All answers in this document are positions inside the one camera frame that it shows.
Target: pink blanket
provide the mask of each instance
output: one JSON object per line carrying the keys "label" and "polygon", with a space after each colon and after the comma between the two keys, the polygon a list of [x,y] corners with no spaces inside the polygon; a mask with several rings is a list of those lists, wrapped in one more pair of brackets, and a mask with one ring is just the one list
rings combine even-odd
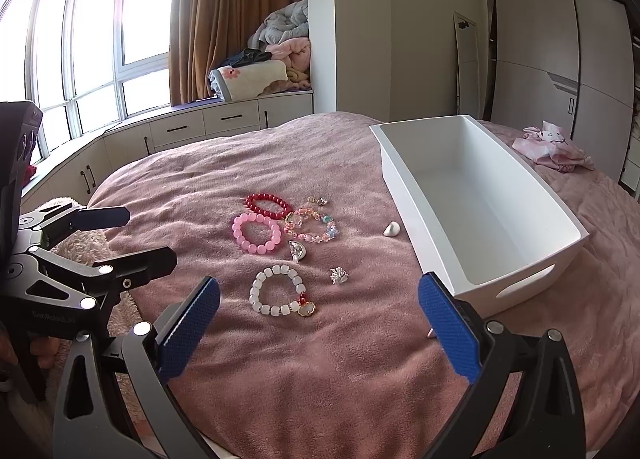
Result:
{"label": "pink blanket", "polygon": [[[171,388],[204,433],[243,459],[421,457],[465,391],[438,341],[426,338],[430,325],[416,295],[422,273],[406,232],[382,235],[400,219],[373,123],[348,113],[312,115],[154,154],[115,172],[92,199],[131,212],[126,227],[107,232],[114,251],[169,245],[178,255],[171,276],[132,292],[146,319],[184,299],[204,275],[220,281],[220,310]],[[488,126],[509,145],[519,135]],[[562,331],[588,447],[596,449],[640,387],[640,208],[601,172],[535,169],[591,236],[555,285],[496,318],[518,333]],[[264,316],[249,305],[258,271],[291,264],[285,245],[268,255],[236,245],[231,222],[253,192],[296,207],[308,195],[330,200],[323,211],[340,234],[307,245],[294,265],[318,306],[309,318]],[[337,265],[350,274],[347,283],[330,282]],[[284,279],[265,287],[266,302],[293,299]],[[511,382],[505,400],[514,389]],[[482,445],[497,437],[506,415],[502,403]]]}

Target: bracelet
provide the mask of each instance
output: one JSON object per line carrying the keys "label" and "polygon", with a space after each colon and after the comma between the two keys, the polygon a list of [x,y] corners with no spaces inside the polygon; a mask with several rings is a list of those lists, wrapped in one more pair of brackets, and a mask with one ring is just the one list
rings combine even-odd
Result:
{"label": "bracelet", "polygon": [[[266,224],[271,229],[271,239],[265,242],[263,245],[259,246],[256,246],[255,244],[247,241],[244,238],[244,235],[242,235],[242,224],[247,221],[255,221],[257,223]],[[280,240],[282,237],[280,227],[278,226],[278,223],[276,223],[276,221],[274,221],[270,217],[265,217],[262,214],[256,214],[255,212],[251,212],[249,214],[240,214],[234,219],[234,223],[233,226],[231,226],[231,229],[233,230],[236,242],[242,249],[245,249],[249,253],[260,253],[260,255],[264,255],[267,251],[271,251],[276,247],[276,245],[280,244]]]}
{"label": "bracelet", "polygon": [[[291,279],[293,285],[296,287],[298,293],[298,300],[283,304],[281,306],[268,305],[260,302],[260,290],[265,280],[274,275],[286,275]],[[281,314],[287,315],[292,311],[297,312],[300,316],[309,316],[314,314],[316,305],[306,299],[306,287],[302,283],[302,277],[298,272],[287,264],[279,265],[275,264],[272,267],[266,267],[264,271],[261,271],[255,276],[254,283],[249,290],[249,303],[254,311],[262,314],[271,314],[271,316],[280,316]]]}
{"label": "bracelet", "polygon": [[[282,207],[281,212],[272,212],[270,210],[264,210],[257,206],[254,201],[272,201],[276,203],[276,205]],[[279,197],[273,194],[251,194],[244,198],[244,204],[249,210],[254,211],[257,214],[269,216],[271,219],[276,219],[276,221],[283,219],[292,209],[287,204],[284,199],[280,199]]]}
{"label": "bracelet", "polygon": [[[326,224],[326,231],[322,235],[311,235],[311,233],[297,233],[296,227],[302,226],[303,221],[307,217],[313,217],[316,221],[322,221]],[[300,208],[295,212],[287,214],[284,219],[284,232],[289,234],[290,237],[298,238],[301,241],[307,243],[327,243],[334,239],[335,236],[340,233],[338,227],[335,225],[335,221],[331,216],[320,215],[313,208]]]}

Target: white plastic bin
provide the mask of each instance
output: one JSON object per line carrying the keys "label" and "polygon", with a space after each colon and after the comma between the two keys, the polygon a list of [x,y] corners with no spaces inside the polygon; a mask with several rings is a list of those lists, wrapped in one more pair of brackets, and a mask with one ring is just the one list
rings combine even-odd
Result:
{"label": "white plastic bin", "polygon": [[482,317],[548,288],[589,235],[551,187],[470,116],[371,130],[423,272],[435,271]]}

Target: white beaded bracelet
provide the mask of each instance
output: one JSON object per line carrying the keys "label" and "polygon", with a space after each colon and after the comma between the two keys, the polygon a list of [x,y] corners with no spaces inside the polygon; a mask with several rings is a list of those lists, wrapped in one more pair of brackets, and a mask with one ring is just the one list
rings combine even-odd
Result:
{"label": "white beaded bracelet", "polygon": [[[293,285],[298,293],[298,300],[283,304],[281,306],[270,306],[260,302],[260,289],[265,280],[273,275],[286,275],[291,279]],[[309,316],[316,310],[316,305],[306,299],[306,287],[302,283],[302,277],[298,272],[287,264],[279,265],[275,264],[272,267],[266,267],[264,271],[261,271],[255,276],[254,283],[252,283],[251,290],[249,291],[249,303],[254,311],[262,314],[271,314],[271,316],[280,316],[281,314],[287,315],[292,311],[297,312],[300,316]]]}

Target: red beaded bracelet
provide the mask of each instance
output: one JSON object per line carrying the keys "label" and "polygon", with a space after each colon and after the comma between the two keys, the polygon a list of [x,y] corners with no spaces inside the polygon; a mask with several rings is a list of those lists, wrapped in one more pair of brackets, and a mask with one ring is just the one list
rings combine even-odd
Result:
{"label": "red beaded bracelet", "polygon": [[[264,210],[259,206],[256,206],[254,201],[272,201],[282,207],[281,212],[272,212],[271,210]],[[286,203],[284,199],[280,199],[279,197],[273,194],[251,194],[248,195],[244,199],[244,204],[249,210],[254,211],[257,214],[269,216],[271,219],[276,219],[279,221],[280,219],[284,219],[284,217],[291,211],[291,207]]]}

